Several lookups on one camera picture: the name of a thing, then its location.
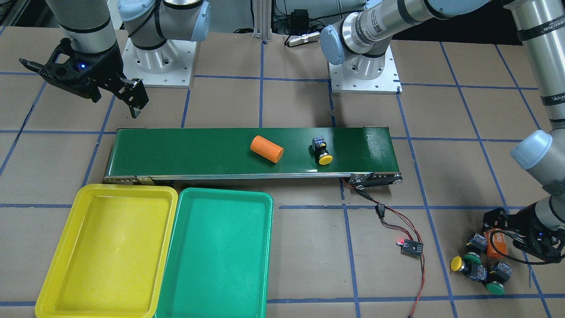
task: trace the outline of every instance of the white mounting plate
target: white mounting plate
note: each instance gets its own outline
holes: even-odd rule
[[[353,76],[344,76],[344,66],[329,64],[334,93],[396,94],[402,92],[398,71],[390,46],[386,50],[386,62],[381,76],[373,80],[360,80]]]
[[[179,55],[182,58],[180,64],[173,71],[165,73],[146,73],[138,66],[132,39],[128,39],[125,45],[124,54],[124,74],[128,79],[138,78],[143,80],[145,87],[169,87],[169,88],[190,88],[192,82],[192,71],[194,67],[194,57],[197,42],[172,40]]]

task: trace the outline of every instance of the foam cylinder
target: foam cylinder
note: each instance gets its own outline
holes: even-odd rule
[[[277,163],[281,160],[284,149],[261,136],[256,136],[251,142],[251,151],[274,163]]]

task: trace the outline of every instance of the yellow tray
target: yellow tray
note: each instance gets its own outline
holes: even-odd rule
[[[36,316],[152,317],[177,200],[169,187],[82,188],[37,300]]]

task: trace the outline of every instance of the green tray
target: green tray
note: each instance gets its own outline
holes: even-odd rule
[[[155,318],[265,317],[272,215],[266,193],[184,190]]]
[[[271,161],[252,152],[257,135],[284,148]],[[324,136],[329,165],[316,163],[312,138]],[[321,178],[363,174],[402,179],[387,127],[364,128],[190,128],[120,129],[105,181],[153,184],[153,181],[203,179]]]

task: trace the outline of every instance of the power adapter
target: power adapter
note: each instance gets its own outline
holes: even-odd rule
[[[304,35],[310,31],[310,17],[307,9],[295,9],[290,13],[290,35]]]

